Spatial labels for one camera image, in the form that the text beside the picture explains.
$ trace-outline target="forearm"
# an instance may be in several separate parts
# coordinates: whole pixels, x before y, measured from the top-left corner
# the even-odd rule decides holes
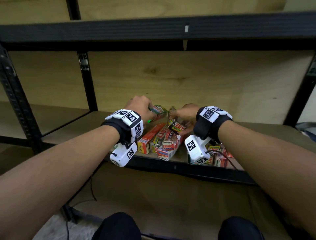
[[[218,137],[250,176],[316,236],[316,154],[226,121]]]
[[[0,237],[18,239],[12,233],[19,232],[23,238],[31,239],[82,186],[118,140],[114,127],[102,126],[52,147],[2,175]]]

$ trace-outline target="hand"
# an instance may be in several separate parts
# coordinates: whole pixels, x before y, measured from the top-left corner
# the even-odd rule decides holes
[[[137,112],[142,117],[143,123],[146,124],[148,120],[154,119],[156,117],[156,114],[150,111],[148,107],[153,108],[153,104],[148,97],[135,96],[128,101],[124,109]]]
[[[189,104],[184,105],[182,108],[177,109],[172,112],[171,117],[180,117],[184,120],[191,122],[191,125],[187,127],[186,129],[182,130],[181,132],[179,132],[179,135],[185,135],[193,131],[194,125],[196,123],[196,116],[199,109],[200,109],[199,106],[189,103]]]

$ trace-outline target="person's left arm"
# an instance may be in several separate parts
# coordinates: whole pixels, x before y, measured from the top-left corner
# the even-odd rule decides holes
[[[151,101],[134,97],[124,109],[146,123]],[[120,136],[101,126],[54,146],[0,176],[0,239],[32,239],[42,225],[84,184]]]

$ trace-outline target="person's leg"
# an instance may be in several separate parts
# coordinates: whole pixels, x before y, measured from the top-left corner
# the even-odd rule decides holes
[[[103,220],[92,240],[141,240],[141,238],[134,219],[124,212],[117,212]]]
[[[230,217],[223,221],[218,240],[264,240],[258,227],[241,217]]]

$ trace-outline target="pile of toothpaste boxes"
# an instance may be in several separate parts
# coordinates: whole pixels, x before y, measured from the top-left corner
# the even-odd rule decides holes
[[[215,166],[215,167],[226,168],[227,163],[228,163],[227,157],[234,158],[230,152],[226,151],[226,149],[224,148],[224,146],[222,144],[217,145],[217,146],[207,144],[206,149],[208,151],[214,151],[213,153],[210,152],[210,158],[206,162],[204,162],[202,164],[197,163],[197,162],[194,163],[191,161],[190,155],[188,155],[189,164],[197,164],[197,165],[204,165],[204,166]]]
[[[169,111],[161,105],[156,105],[154,108],[159,112],[159,118],[165,117],[168,114],[168,121],[155,125],[141,139],[137,141],[138,151],[148,154],[150,152],[158,155],[161,160],[169,161],[180,144],[184,141],[184,136],[180,136],[179,132],[187,127],[187,122],[180,118],[171,118],[170,114],[175,110],[171,107]]]

